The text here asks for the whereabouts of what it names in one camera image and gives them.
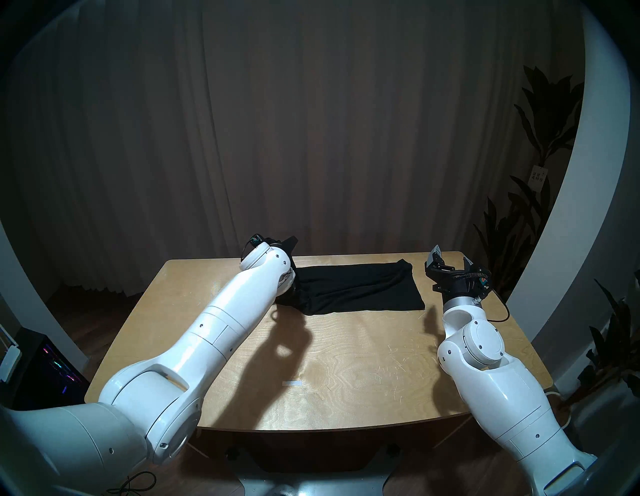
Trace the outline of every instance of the metal base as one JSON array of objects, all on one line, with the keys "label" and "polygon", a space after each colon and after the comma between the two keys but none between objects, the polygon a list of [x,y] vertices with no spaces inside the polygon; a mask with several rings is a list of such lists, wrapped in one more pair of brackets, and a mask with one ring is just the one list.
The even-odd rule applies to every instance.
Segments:
[{"label": "metal base", "polygon": [[389,445],[357,472],[279,474],[263,471],[242,448],[227,451],[227,462],[247,496],[380,496],[400,459],[399,448]]}]

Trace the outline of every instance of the wooden floor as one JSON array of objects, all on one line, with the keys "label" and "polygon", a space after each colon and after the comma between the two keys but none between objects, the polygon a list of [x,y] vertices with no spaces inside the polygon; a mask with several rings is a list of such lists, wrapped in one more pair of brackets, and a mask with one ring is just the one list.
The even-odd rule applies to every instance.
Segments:
[{"label": "wooden floor", "polygon": [[[89,356],[91,380],[113,339],[141,295],[126,298],[107,291],[63,286],[47,302],[49,310]],[[153,467],[157,495],[242,496],[224,453],[243,446],[264,470],[330,472],[364,467],[381,445],[396,444],[401,461],[389,477],[385,496],[522,496],[530,490],[509,455],[469,416],[410,426],[330,433],[230,433],[198,430],[177,460]],[[144,487],[140,477],[133,486]]]}]

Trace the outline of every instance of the white wall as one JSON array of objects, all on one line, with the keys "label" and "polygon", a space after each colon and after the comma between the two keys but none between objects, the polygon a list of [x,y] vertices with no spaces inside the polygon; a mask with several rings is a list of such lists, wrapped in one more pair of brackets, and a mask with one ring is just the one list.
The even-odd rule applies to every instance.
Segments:
[{"label": "white wall", "polygon": [[29,282],[11,248],[2,223],[0,223],[0,295],[23,327],[46,334],[76,369],[79,371],[84,369],[87,357],[60,327]]},{"label": "white wall", "polygon": [[585,85],[572,156],[544,233],[509,298],[529,340],[582,269],[613,198],[630,114],[627,65],[600,23],[583,10]]}]

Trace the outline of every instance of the white pillar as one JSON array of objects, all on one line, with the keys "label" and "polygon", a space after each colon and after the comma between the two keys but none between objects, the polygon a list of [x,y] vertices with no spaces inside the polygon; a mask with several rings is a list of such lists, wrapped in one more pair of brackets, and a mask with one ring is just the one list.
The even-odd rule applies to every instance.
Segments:
[{"label": "white pillar", "polygon": [[[584,98],[573,152],[547,226],[508,301],[511,314],[530,341],[583,268],[614,197],[627,149],[627,64],[585,7],[582,20]],[[590,289],[597,295],[595,284]]]}]

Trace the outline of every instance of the houseplant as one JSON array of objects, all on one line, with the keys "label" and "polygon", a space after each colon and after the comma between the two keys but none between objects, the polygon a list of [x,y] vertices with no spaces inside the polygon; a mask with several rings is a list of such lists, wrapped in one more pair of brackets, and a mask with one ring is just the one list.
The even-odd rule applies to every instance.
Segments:
[{"label": "houseplant", "polygon": [[[635,272],[640,284],[640,271]],[[634,396],[640,397],[640,328],[632,329],[631,312],[624,300],[616,301],[611,293],[597,280],[613,313],[609,319],[606,335],[590,326],[595,351],[590,349],[587,357],[591,361],[578,375],[580,386],[556,407],[556,417],[566,418],[571,407],[612,382],[624,381]]]},{"label": "houseplant", "polygon": [[[536,161],[544,167],[548,158],[561,148],[572,149],[570,141],[575,138],[580,118],[580,105],[584,83],[571,88],[571,76],[550,83],[544,73],[535,67],[524,67],[531,90],[522,88],[531,108],[531,121],[519,105],[515,105],[522,127],[536,149]],[[573,124],[567,127],[573,113]],[[492,273],[495,289],[506,300],[515,287],[529,257],[547,224],[553,202],[550,184],[545,179],[540,193],[535,193],[524,181],[511,176],[518,186],[517,193],[508,193],[511,203],[509,212],[497,219],[495,204],[487,198],[484,213],[484,235],[474,224],[484,253],[487,268]]]}]

